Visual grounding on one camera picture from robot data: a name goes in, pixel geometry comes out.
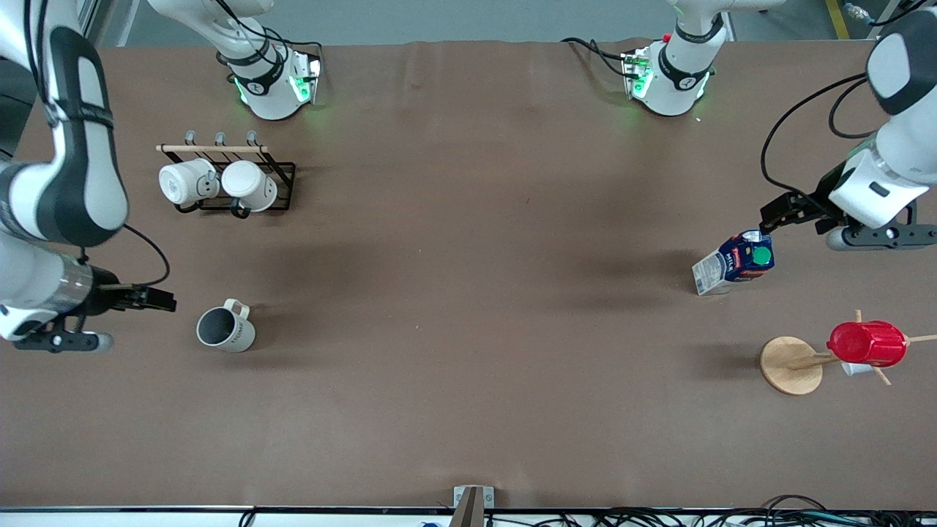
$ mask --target white cup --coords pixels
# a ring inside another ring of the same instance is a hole
[[[177,205],[214,198],[219,187],[215,166],[202,158],[159,169],[159,188],[166,199]]]
[[[842,370],[845,371],[846,375],[849,375],[850,377],[857,375],[858,373],[869,373],[870,371],[873,371],[872,367],[868,364],[856,364],[852,362],[843,362]]]
[[[223,352],[239,354],[254,343],[257,330],[247,319],[250,308],[233,298],[225,300],[220,308],[211,308],[199,318],[195,335],[199,342]]]
[[[241,208],[249,212],[267,210],[276,201],[276,183],[263,170],[247,160],[234,161],[221,173],[221,187],[228,192],[234,203],[231,212]]]

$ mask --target black metal rack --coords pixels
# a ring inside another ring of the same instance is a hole
[[[199,146],[195,144],[195,132],[190,130],[186,133],[185,144],[170,145],[158,144],[156,150],[166,154],[173,163],[185,162],[179,154],[192,154],[195,158],[202,158],[212,163],[215,167],[217,177],[220,179],[228,165],[234,161],[248,160],[257,164],[267,175],[274,176],[276,183],[276,200],[274,204],[264,210],[290,210],[292,203],[293,183],[296,177],[296,163],[277,161],[270,154],[270,150],[263,144],[257,142],[257,133],[253,130],[247,133],[245,146],[228,146],[225,144],[225,134],[218,132],[215,136],[213,146]],[[212,156],[221,156],[224,160],[219,160]],[[183,214],[195,212],[197,210],[214,211],[228,210],[236,218],[244,219],[250,214],[249,210],[238,208],[234,198],[225,193],[223,189],[214,198],[205,198],[194,202],[192,205],[183,207],[174,204],[175,209]]]

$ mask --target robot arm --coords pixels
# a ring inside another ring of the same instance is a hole
[[[274,0],[149,0],[159,14],[190,27],[211,42],[234,73],[241,100],[257,117],[279,120],[312,102],[320,60],[267,38],[250,18],[269,11]],[[229,14],[231,10],[237,18]]]
[[[40,103],[55,146],[52,162],[0,165],[0,229],[30,240],[100,245],[124,226],[127,203],[104,74],[78,30],[75,2],[2,0],[0,24],[0,54],[24,68],[32,55],[42,67],[39,93],[48,100]]]
[[[703,96],[712,61],[725,43],[724,11],[768,9],[785,0],[667,0],[677,12],[669,40],[658,40],[625,57],[625,91],[652,112],[680,115]]]
[[[0,24],[0,54],[37,77],[55,147],[49,163],[0,163],[0,337],[21,349],[103,351],[110,336],[83,332],[86,317],[175,301],[40,245],[97,246],[126,221],[100,60],[74,0],[0,0]]]
[[[834,250],[937,243],[937,226],[917,223],[915,201],[937,184],[935,35],[937,8],[919,9],[888,26],[866,63],[888,122],[820,180],[813,203],[788,192],[763,207],[763,232],[816,221],[817,233],[826,234]]]

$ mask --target brown table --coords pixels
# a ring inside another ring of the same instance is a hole
[[[727,45],[679,118],[567,45],[330,48],[322,105],[279,123],[207,48],[105,51],[130,223],[170,256],[179,309],[89,321],[107,354],[5,345],[0,502],[433,505],[484,483],[509,506],[937,507],[933,346],[890,388],[827,367],[800,399],[755,366],[780,335],[823,349],[855,308],[934,331],[934,249],[836,253],[790,227],[745,291],[690,289],[691,264],[781,192],[758,171],[770,126],[869,47]],[[843,128],[883,122],[864,92]],[[778,178],[812,188],[851,148],[831,101],[779,134]],[[48,158],[33,117],[18,157]],[[294,209],[175,212],[154,145],[190,128],[257,130],[300,165]],[[124,280],[160,272],[128,233],[90,254]],[[195,339],[229,296],[256,308],[245,354]]]

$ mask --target green led light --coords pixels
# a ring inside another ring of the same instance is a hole
[[[644,98],[644,95],[647,94],[647,87],[650,86],[650,82],[653,80],[654,72],[651,71],[651,68],[646,68],[641,78],[634,81],[634,96]]]
[[[300,102],[309,100],[309,83],[303,79],[290,77],[290,84],[293,87],[293,91],[296,92],[296,98],[298,98]]]

